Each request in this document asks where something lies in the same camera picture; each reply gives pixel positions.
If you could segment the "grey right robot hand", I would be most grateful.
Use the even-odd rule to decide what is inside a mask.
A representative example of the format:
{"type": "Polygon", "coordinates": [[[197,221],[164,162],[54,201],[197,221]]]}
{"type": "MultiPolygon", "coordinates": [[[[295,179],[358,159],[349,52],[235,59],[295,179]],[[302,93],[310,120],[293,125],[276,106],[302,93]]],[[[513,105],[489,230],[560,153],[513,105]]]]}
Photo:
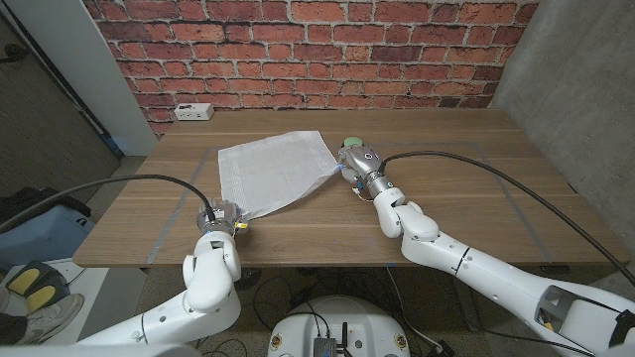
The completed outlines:
{"type": "Polygon", "coordinates": [[[342,147],[338,154],[343,178],[372,198],[394,188],[388,177],[379,171],[382,161],[371,148],[354,144],[342,147]]]}

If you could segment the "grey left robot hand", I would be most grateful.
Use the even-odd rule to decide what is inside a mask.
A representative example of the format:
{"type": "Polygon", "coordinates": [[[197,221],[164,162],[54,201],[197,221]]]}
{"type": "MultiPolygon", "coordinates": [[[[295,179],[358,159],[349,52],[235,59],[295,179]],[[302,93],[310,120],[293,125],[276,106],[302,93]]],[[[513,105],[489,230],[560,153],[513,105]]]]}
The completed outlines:
{"type": "Polygon", "coordinates": [[[244,234],[248,231],[249,220],[243,217],[243,210],[234,202],[228,200],[209,202],[212,216],[208,215],[206,206],[202,205],[196,218],[198,229],[203,233],[223,231],[231,236],[244,234]]]}

